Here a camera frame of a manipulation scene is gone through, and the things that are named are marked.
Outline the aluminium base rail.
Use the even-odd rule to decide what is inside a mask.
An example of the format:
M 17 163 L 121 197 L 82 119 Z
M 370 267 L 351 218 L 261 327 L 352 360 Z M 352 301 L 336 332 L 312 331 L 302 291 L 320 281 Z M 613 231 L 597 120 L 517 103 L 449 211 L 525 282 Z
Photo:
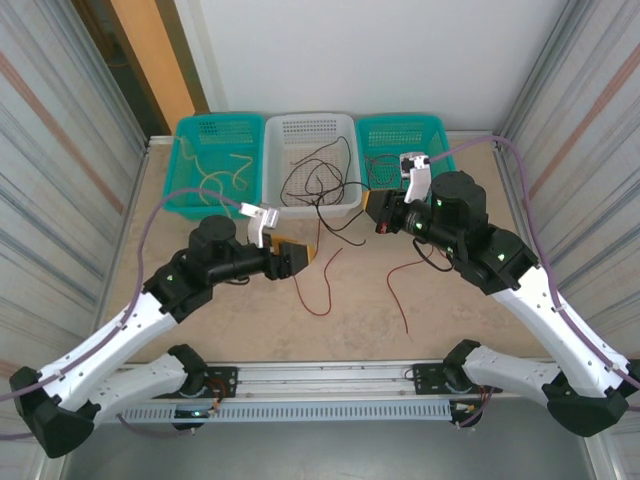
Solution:
M 185 393 L 173 378 L 168 363 L 157 359 L 148 364 L 123 366 L 112 374 L 113 381 L 128 381 L 140 387 L 152 381 L 168 378 L 170 382 L 155 389 L 156 395 L 176 398 L 199 398 L 205 395 L 208 366 L 238 368 L 235 398 L 280 399 L 350 399 L 397 395 L 417 395 L 412 381 L 412 366 L 419 363 L 442 363 L 450 392 L 436 396 L 469 396 L 494 388 L 527 398 L 544 405 L 547 397 L 542 390 L 555 373 L 545 363 L 500 355 L 496 352 L 472 356 L 469 371 L 448 361 L 421 361 L 408 364 L 401 361 L 381 362 L 267 362 L 215 363 L 200 366 L 192 375 L 195 384 Z

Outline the teal plastic basket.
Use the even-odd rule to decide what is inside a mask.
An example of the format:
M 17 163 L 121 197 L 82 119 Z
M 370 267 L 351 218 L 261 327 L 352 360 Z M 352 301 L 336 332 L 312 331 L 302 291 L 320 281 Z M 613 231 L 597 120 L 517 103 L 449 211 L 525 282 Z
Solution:
M 401 177 L 401 154 L 423 152 L 429 157 L 436 157 L 449 150 L 444 125 L 437 116 L 370 116 L 357 120 L 355 128 L 362 182 L 372 189 L 408 186 L 408 181 Z
M 207 114 L 179 121 L 163 195 L 182 193 L 164 209 L 191 221 L 209 215 L 238 218 L 234 203 L 262 197 L 265 120 L 253 113 Z

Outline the orange wooden door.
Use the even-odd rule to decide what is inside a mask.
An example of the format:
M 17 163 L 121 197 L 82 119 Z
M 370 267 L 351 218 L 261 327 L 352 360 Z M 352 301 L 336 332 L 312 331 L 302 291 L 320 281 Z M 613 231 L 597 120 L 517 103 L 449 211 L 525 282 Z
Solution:
M 210 111 L 187 27 L 178 7 L 182 0 L 104 0 L 133 71 L 164 133 L 178 122 Z

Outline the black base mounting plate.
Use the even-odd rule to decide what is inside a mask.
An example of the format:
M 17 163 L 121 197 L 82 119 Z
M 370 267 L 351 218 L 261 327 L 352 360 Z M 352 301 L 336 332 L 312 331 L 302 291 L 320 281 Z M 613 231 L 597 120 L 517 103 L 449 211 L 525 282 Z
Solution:
M 414 364 L 411 378 L 417 395 L 441 395 L 450 392 L 442 363 Z
M 233 366 L 208 366 L 204 385 L 218 400 L 235 398 L 238 387 L 238 368 Z

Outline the white plastic basket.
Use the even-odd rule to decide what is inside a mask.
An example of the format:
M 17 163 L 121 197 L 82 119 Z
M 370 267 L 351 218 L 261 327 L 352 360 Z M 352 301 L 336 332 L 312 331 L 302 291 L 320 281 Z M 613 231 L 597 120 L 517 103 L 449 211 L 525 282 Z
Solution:
M 342 218 L 361 202 L 360 165 L 350 116 L 273 117 L 265 124 L 262 202 L 283 219 Z

